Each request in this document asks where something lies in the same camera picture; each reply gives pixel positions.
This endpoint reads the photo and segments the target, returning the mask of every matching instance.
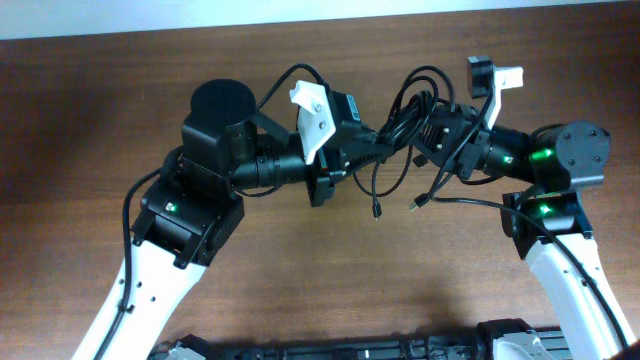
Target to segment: wood grain surface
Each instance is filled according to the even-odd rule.
[[[378,128],[418,65],[447,71],[456,100],[468,102],[466,58],[482,54],[525,69],[524,88],[503,96],[499,123],[532,131],[589,119],[612,133],[605,184],[585,192],[584,207],[640,334],[638,19],[638,3],[621,3],[0,42],[0,357],[73,354],[122,260],[122,199],[180,144],[199,84],[233,78],[261,97],[291,64],[308,62]],[[310,78],[296,73],[284,88],[295,79]],[[286,91],[266,112],[293,128]],[[380,188],[395,181],[403,155],[382,168]],[[322,208],[309,206],[302,184],[248,199],[160,340],[342,339],[514,317],[556,324],[498,212],[407,211],[434,175],[413,168],[382,199],[379,223],[351,180]],[[443,194],[499,201],[525,186],[452,181]]]

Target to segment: cable connector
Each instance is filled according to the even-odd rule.
[[[373,211],[373,217],[378,221],[378,218],[382,216],[382,206],[380,206],[380,202],[375,201],[373,206],[371,206],[371,210]]]
[[[425,206],[428,202],[429,202],[429,193],[422,193],[413,200],[411,205],[409,205],[409,211],[414,212],[416,209],[419,209]]]

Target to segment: black connector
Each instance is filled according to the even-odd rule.
[[[422,154],[414,157],[411,161],[413,161],[413,165],[415,165],[417,168],[421,168],[429,163],[427,157]]]
[[[382,216],[382,206],[380,206],[380,202],[375,201],[373,206],[371,206],[371,210],[373,211],[373,217],[378,221],[378,218]]]
[[[493,62],[488,56],[471,56],[467,59],[467,81],[472,99],[489,95],[493,71]]]
[[[413,199],[413,202],[411,203],[411,205],[409,205],[409,211],[413,212],[416,209],[419,209],[425,206],[428,202],[429,202],[429,193],[422,193],[418,197]]]

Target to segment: white wall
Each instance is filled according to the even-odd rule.
[[[603,0],[0,0],[0,39],[603,2]]]

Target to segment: black cylindrical motor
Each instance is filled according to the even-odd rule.
[[[528,159],[529,146],[528,134],[494,126],[476,169],[490,175],[533,182]]]
[[[609,132],[588,121],[575,121],[542,133],[529,161],[548,192],[578,190],[604,181],[609,160]]]
[[[253,92],[244,84],[216,79],[202,84],[191,97],[191,113],[182,125],[183,158],[218,176],[256,153],[257,129]]]
[[[268,153],[241,163],[231,175],[234,190],[293,184],[306,181],[308,167],[302,154],[298,134],[291,134],[286,147],[273,146]]]

